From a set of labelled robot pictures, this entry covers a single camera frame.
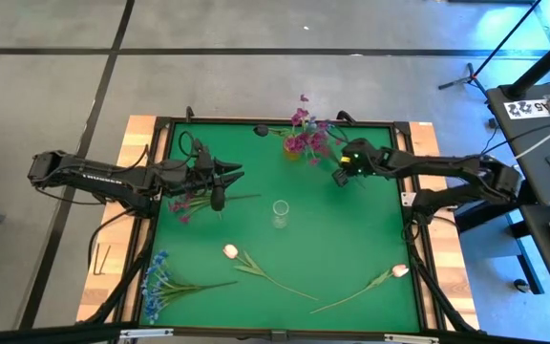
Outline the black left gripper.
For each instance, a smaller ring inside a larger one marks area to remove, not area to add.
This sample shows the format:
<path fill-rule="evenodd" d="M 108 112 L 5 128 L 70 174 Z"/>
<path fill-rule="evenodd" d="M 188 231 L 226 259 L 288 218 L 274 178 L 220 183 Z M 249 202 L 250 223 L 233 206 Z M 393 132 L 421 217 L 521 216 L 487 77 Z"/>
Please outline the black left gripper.
<path fill-rule="evenodd" d="M 165 196 L 204 194 L 215 186 L 226 189 L 244 176 L 238 163 L 214 161 L 209 149 L 200 140 L 192 140 L 190 151 L 182 160 L 163 160 L 159 163 L 159 187 Z"/>

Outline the purple orchid spray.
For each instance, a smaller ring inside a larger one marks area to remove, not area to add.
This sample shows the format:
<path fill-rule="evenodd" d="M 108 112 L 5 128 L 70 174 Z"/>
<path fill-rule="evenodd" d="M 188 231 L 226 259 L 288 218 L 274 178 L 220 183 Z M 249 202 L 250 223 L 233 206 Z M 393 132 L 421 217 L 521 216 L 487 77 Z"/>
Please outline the purple orchid spray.
<path fill-rule="evenodd" d="M 192 217 L 199 211 L 211 207 L 211 193 L 200 196 L 185 194 L 167 202 L 167 209 L 177 216 L 178 220 L 187 225 Z"/>
<path fill-rule="evenodd" d="M 300 105 L 290 118 L 291 126 L 281 132 L 284 151 L 291 158 L 305 157 L 310 165 L 323 160 L 336 160 L 332 144 L 336 142 L 330 135 L 334 126 L 327 120 L 318 120 L 307 108 L 309 98 L 299 95 Z"/>

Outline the pink artificial tulip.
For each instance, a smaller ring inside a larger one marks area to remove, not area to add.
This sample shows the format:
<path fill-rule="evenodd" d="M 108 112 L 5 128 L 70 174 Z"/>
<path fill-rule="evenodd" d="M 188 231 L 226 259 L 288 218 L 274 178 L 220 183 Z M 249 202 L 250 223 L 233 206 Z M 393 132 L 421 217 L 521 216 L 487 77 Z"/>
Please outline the pink artificial tulip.
<path fill-rule="evenodd" d="M 259 276 L 264 278 L 265 280 L 269 281 L 273 285 L 283 289 L 290 291 L 292 293 L 295 293 L 297 295 L 303 296 L 305 298 L 308 298 L 310 300 L 317 301 L 317 298 L 310 296 L 306 293 L 300 292 L 298 290 L 289 288 L 280 282 L 276 281 L 274 278 L 272 278 L 270 275 L 268 275 L 254 260 L 253 258 L 246 252 L 246 251 L 239 251 L 239 249 L 232 245 L 227 244 L 222 248 L 222 253 L 224 256 L 231 260 L 236 261 L 236 265 L 234 266 L 235 270 L 242 271 L 248 274 L 252 274 L 255 276 Z"/>

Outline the clear glass vase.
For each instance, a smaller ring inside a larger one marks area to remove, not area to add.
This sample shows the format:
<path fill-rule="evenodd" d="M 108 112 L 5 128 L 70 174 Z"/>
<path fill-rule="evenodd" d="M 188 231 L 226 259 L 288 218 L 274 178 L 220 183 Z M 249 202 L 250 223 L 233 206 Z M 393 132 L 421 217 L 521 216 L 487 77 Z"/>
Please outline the clear glass vase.
<path fill-rule="evenodd" d="M 290 210 L 289 204 L 284 200 L 275 201 L 272 205 L 272 224 L 276 228 L 284 228 L 287 225 L 287 215 Z"/>

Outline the green table mat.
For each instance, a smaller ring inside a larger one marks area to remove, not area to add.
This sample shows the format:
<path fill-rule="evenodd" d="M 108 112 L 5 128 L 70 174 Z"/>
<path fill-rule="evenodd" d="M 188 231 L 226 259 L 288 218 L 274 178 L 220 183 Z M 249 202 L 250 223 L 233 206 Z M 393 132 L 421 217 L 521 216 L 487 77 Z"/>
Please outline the green table mat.
<path fill-rule="evenodd" d="M 190 138 L 211 154 L 241 164 L 244 176 L 226 190 L 223 220 L 206 208 L 181 223 L 164 201 L 154 242 L 166 250 L 168 268 L 182 283 L 236 284 L 184 296 L 157 321 L 166 327 L 309 331 L 415 332 L 419 314 L 410 276 L 390 278 L 349 302 L 310 314 L 346 298 L 395 265 L 408 262 L 402 239 L 398 185 L 381 177 L 339 187 L 332 161 L 290 161 L 282 141 L 256 136 L 240 124 L 180 124 L 171 155 L 179 158 Z M 289 204 L 287 225 L 272 224 L 272 205 Z M 246 251 L 281 284 L 234 269 L 222 248 Z"/>

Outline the white tulip right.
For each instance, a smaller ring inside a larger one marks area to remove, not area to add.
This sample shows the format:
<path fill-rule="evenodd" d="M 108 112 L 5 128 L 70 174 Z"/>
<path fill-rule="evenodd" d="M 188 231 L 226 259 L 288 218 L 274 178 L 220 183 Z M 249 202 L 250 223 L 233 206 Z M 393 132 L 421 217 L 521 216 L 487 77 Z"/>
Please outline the white tulip right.
<path fill-rule="evenodd" d="M 410 268 L 405 264 L 395 265 L 392 268 L 390 268 L 389 270 L 386 270 L 386 271 L 382 272 L 381 274 L 379 274 L 378 276 L 376 276 L 375 278 L 370 280 L 365 287 L 363 287 L 359 291 L 355 292 L 354 294 L 352 294 L 352 295 L 350 295 L 346 298 L 340 299 L 340 300 L 338 300 L 334 303 L 328 304 L 328 305 L 326 305 L 324 307 L 321 307 L 319 309 L 316 309 L 314 311 L 311 311 L 310 314 L 314 314 L 314 313 L 317 313 L 317 312 L 322 312 L 322 311 L 334 308 L 336 306 L 342 305 L 346 302 L 349 302 L 353 298 L 355 298 L 355 297 L 357 297 L 357 296 L 359 296 L 359 295 L 361 295 L 361 294 L 363 294 L 363 293 L 365 293 L 369 290 L 372 290 L 374 288 L 379 287 L 381 284 L 383 284 L 385 281 L 387 281 L 390 278 L 401 278 L 401 277 L 405 276 L 406 274 L 409 273 L 409 271 L 410 271 Z"/>

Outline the black light stand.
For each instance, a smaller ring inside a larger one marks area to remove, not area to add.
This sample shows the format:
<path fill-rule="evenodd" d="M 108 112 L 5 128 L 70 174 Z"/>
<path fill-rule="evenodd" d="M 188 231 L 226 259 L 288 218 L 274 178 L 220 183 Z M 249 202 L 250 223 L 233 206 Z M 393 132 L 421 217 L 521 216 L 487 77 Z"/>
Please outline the black light stand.
<path fill-rule="evenodd" d="M 490 52 L 490 54 L 485 58 L 485 60 L 479 65 L 476 70 L 474 65 L 471 62 L 467 63 L 468 75 L 451 82 L 441 84 L 437 87 L 439 91 L 452 88 L 456 85 L 467 84 L 470 86 L 475 86 L 478 90 L 484 95 L 487 96 L 486 89 L 478 80 L 478 74 L 486 67 L 486 65 L 497 55 L 501 48 L 509 41 L 509 39 L 516 33 L 518 28 L 524 23 L 524 21 L 533 13 L 536 7 L 539 5 L 541 0 L 531 0 L 531 6 L 526 11 L 526 13 L 520 18 L 520 20 L 515 24 L 515 26 L 501 39 L 501 41 L 496 45 L 496 47 Z"/>

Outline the white printed label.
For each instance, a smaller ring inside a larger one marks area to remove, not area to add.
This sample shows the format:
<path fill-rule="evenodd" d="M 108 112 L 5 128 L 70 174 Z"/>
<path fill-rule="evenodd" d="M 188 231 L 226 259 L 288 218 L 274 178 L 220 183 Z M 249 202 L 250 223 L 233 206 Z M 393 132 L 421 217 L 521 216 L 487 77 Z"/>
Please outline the white printed label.
<path fill-rule="evenodd" d="M 550 117 L 550 107 L 546 99 L 504 102 L 503 106 L 510 119 Z"/>

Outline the thick black pole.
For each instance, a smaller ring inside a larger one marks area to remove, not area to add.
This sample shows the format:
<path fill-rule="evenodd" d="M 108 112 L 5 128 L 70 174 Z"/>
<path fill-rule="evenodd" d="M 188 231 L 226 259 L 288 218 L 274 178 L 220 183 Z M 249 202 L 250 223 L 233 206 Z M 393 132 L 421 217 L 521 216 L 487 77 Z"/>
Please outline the thick black pole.
<path fill-rule="evenodd" d="M 505 87 L 503 93 L 510 99 L 524 97 L 525 93 L 549 72 L 550 50 L 513 84 Z"/>

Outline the black overhead rig beam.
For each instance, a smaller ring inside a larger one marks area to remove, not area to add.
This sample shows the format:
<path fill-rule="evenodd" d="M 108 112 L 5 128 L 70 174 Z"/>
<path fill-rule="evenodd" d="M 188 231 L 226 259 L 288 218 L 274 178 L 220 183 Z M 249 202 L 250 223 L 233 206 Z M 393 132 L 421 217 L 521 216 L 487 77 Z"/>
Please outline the black overhead rig beam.
<path fill-rule="evenodd" d="M 140 329 L 132 322 L 88 324 L 50 328 L 10 330 L 0 332 L 0 344 L 95 344 L 119 340 L 121 330 Z M 271 342 L 289 340 L 348 340 L 384 341 L 385 333 L 396 332 L 320 332 L 291 330 L 207 330 L 199 328 L 173 327 L 172 336 L 231 337 L 263 339 Z M 440 330 L 426 330 L 419 333 L 401 333 L 437 337 L 440 344 L 550 344 L 550 341 L 530 340 L 488 335 L 484 333 L 461 333 Z"/>

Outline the silver rig bracket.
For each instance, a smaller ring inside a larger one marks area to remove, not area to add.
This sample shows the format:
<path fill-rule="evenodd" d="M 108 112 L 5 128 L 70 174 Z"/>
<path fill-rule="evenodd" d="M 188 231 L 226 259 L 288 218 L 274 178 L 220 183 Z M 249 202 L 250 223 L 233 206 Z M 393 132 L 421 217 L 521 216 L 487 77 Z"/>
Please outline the silver rig bracket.
<path fill-rule="evenodd" d="M 384 341 L 396 344 L 440 344 L 437 337 L 401 333 L 385 333 Z"/>
<path fill-rule="evenodd" d="M 166 337 L 174 334 L 173 328 L 157 328 L 157 329 L 127 329 L 121 330 L 119 339 L 139 339 L 152 337 Z"/>

